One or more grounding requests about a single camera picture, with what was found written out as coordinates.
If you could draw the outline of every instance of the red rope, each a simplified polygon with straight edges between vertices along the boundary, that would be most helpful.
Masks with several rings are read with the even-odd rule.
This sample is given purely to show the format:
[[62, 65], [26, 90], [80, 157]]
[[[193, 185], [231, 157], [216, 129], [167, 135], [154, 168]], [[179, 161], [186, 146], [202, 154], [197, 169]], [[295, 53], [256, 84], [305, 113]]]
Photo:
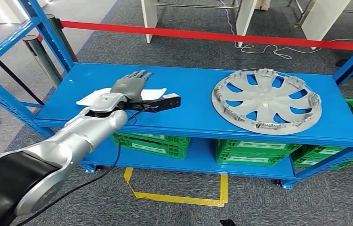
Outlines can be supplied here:
[[117, 25], [117, 24], [95, 24], [95, 23], [83, 23], [74, 21], [61, 21], [63, 27], [68, 28], [79, 28], [86, 30], [96, 30], [104, 32], [121, 32], [121, 33], [133, 33], [133, 34], [152, 34], [158, 36], [168, 36], [177, 38], [189, 38], [189, 39], [204, 39], [204, 40], [216, 40], [216, 41], [241, 41], [245, 43], [255, 44], [273, 44], [283, 46], [302, 46], [302, 47], [319, 47], [319, 48], [333, 48], [333, 49], [346, 49], [353, 50], [353, 42], [341, 42], [341, 41], [313, 41], [307, 39], [293, 39], [293, 38], [279, 38], [279, 37], [263, 37], [263, 36], [241, 36], [234, 34], [222, 34], [222, 33], [211, 33], [211, 32], [195, 32], [185, 30], [174, 30], [164, 28], [146, 28], [128, 25]]

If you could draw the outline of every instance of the black cable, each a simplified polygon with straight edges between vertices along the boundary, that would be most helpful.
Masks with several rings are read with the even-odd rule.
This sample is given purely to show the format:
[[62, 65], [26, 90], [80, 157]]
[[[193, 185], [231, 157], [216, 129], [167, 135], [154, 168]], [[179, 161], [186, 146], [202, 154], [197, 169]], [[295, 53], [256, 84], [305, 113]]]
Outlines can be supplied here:
[[114, 164], [110, 167], [110, 169], [108, 169], [104, 174], [96, 177], [95, 179], [91, 180], [91, 181], [88, 181], [70, 191], [68, 191], [67, 193], [63, 194], [62, 196], [60, 196], [58, 199], [56, 199], [55, 201], [53, 201], [52, 203], [50, 203], [49, 205], [45, 206], [43, 209], [41, 209], [40, 211], [36, 212], [34, 215], [32, 215], [31, 217], [27, 218], [25, 221], [21, 222], [20, 224], [16, 225], [16, 226], [23, 226], [25, 224], [27, 224], [28, 222], [32, 221], [34, 218], [36, 218], [37, 216], [39, 216], [41, 213], [45, 212], [47, 209], [49, 209], [50, 207], [52, 207], [53, 205], [55, 205], [56, 203], [58, 203], [60, 200], [62, 200], [63, 198], [65, 198], [66, 196], [68, 196], [69, 194], [77, 191], [78, 189], [80, 188], [83, 188], [89, 184], [92, 184], [93, 182], [97, 181], [97, 180], [100, 180], [102, 179], [104, 176], [106, 176], [107, 174], [110, 173], [110, 171], [112, 171], [115, 166], [117, 165], [118, 163], [118, 159], [120, 158], [120, 154], [121, 154], [121, 145], [119, 144], [118, 145], [118, 154], [117, 154], [117, 158], [114, 162]]
[[149, 109], [149, 108], [152, 108], [152, 107], [150, 106], [150, 107], [143, 108], [143, 109], [139, 110], [137, 113], [135, 113], [135, 114], [133, 114], [131, 117], [129, 117], [129, 118], [128, 118], [128, 121], [131, 120], [131, 119], [133, 119], [133, 118], [135, 118], [135, 117], [137, 117], [140, 113], [146, 111], [146, 110]]

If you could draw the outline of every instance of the yellow floor tape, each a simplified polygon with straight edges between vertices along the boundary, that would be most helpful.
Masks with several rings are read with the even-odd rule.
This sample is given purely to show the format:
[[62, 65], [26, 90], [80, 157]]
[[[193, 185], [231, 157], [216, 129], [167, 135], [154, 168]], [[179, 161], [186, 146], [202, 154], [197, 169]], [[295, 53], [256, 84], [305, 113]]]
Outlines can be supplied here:
[[129, 183], [132, 176], [132, 171], [134, 168], [128, 167], [125, 169], [124, 179], [132, 190], [132, 193], [137, 199], [150, 199], [161, 202], [177, 202], [177, 203], [187, 203], [194, 205], [204, 205], [204, 206], [218, 206], [223, 207], [225, 203], [228, 202], [228, 175], [221, 174], [220, 177], [220, 189], [219, 189], [219, 200], [216, 199], [201, 199], [183, 196], [173, 196], [164, 194], [152, 194], [152, 193], [142, 193], [135, 192]]

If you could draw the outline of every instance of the caster wheel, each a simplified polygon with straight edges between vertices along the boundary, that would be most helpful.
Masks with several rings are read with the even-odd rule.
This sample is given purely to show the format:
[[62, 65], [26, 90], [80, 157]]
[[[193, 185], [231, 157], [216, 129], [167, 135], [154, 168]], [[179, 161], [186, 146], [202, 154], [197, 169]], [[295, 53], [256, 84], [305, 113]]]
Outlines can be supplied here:
[[96, 166], [96, 171], [98, 170], [104, 170], [104, 166]]
[[273, 184], [278, 186], [278, 187], [282, 187], [282, 181], [281, 180], [273, 180]]

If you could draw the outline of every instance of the cable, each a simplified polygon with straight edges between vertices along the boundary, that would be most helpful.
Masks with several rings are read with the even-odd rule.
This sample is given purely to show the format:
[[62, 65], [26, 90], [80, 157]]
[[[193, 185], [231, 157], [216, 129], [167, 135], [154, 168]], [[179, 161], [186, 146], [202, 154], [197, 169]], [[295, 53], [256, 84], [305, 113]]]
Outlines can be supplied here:
[[117, 158], [114, 162], [114, 164], [110, 167], [110, 169], [108, 169], [104, 174], [96, 177], [95, 179], [88, 181], [70, 191], [68, 191], [67, 193], [63, 194], [62, 196], [60, 196], [58, 199], [56, 199], [55, 201], [53, 201], [51, 204], [47, 205], [46, 207], [44, 207], [43, 209], [41, 209], [40, 211], [36, 212], [34, 215], [32, 215], [31, 217], [27, 218], [25, 221], [21, 222], [20, 224], [16, 225], [16, 226], [23, 226], [25, 224], [27, 224], [28, 222], [32, 221], [34, 218], [36, 218], [37, 216], [39, 216], [41, 213], [45, 212], [47, 209], [49, 209], [50, 207], [52, 207], [53, 205], [55, 205], [56, 203], [58, 203], [60, 200], [62, 200], [63, 198], [65, 198], [66, 196], [68, 196], [69, 194], [77, 191], [80, 188], [83, 188], [89, 184], [92, 184], [93, 182], [102, 179], [104, 176], [106, 176], [107, 174], [109, 174], [117, 165], [118, 163], [118, 159], [120, 158], [120, 154], [121, 154], [121, 145], [118, 145], [118, 154], [117, 154]]
[[150, 108], [152, 108], [152, 107], [150, 106], [150, 107], [143, 108], [143, 109], [139, 110], [137, 113], [135, 113], [135, 114], [133, 114], [131, 117], [129, 117], [129, 118], [128, 118], [128, 121], [131, 120], [131, 119], [133, 119], [133, 118], [136, 119], [136, 117], [137, 117], [140, 113], [142, 113], [142, 112], [144, 112], [144, 111], [146, 111], [147, 109], [150, 109]]
[[[219, 1], [220, 1], [224, 6], [226, 6], [223, 0], [219, 0]], [[231, 28], [231, 32], [232, 32], [232, 34], [235, 34], [235, 32], [233, 31], [233, 25], [231, 24], [231, 18], [229, 17], [229, 11], [228, 11], [227, 9], [224, 9], [224, 10], [225, 10], [225, 12], [226, 12], [226, 17], [228, 18], [228, 21], [227, 21], [227, 22], [228, 22], [228, 24], [229, 24], [229, 26], [230, 26], [230, 28]], [[331, 40], [331, 41], [338, 41], [338, 40], [353, 41], [353, 39], [335, 39], [335, 40]], [[316, 49], [316, 50], [311, 51], [311, 52], [303, 52], [303, 51], [296, 50], [296, 49], [289, 48], [289, 47], [279, 48], [278, 46], [275, 46], [275, 45], [267, 45], [267, 46], [265, 46], [265, 48], [264, 48], [264, 50], [263, 50], [262, 52], [248, 52], [248, 51], [244, 51], [244, 49], [253, 48], [253, 47], [254, 47], [253, 44], [248, 44], [248, 45], [239, 47], [239, 45], [237, 45], [237, 43], [235, 42], [235, 43], [234, 43], [234, 46], [235, 46], [235, 48], [240, 49], [240, 51], [241, 51], [242, 53], [251, 53], [251, 54], [263, 54], [263, 53], [265, 53], [265, 51], [266, 51], [266, 49], [267, 49], [268, 47], [275, 47], [275, 50], [273, 50], [273, 53], [274, 53], [275, 55], [277, 55], [277, 56], [279, 56], [279, 57], [282, 57], [282, 58], [285, 58], [285, 59], [287, 59], [287, 60], [291, 60], [291, 59], [293, 59], [293, 58], [292, 58], [290, 55], [282, 54], [282, 53], [278, 53], [278, 52], [281, 51], [281, 50], [284, 50], [284, 49], [290, 49], [290, 50], [295, 51], [295, 52], [297, 52], [297, 53], [311, 54], [311, 53], [316, 53], [316, 52], [318, 52], [319, 50], [322, 49], [322, 48], [319, 48], [319, 49]]]

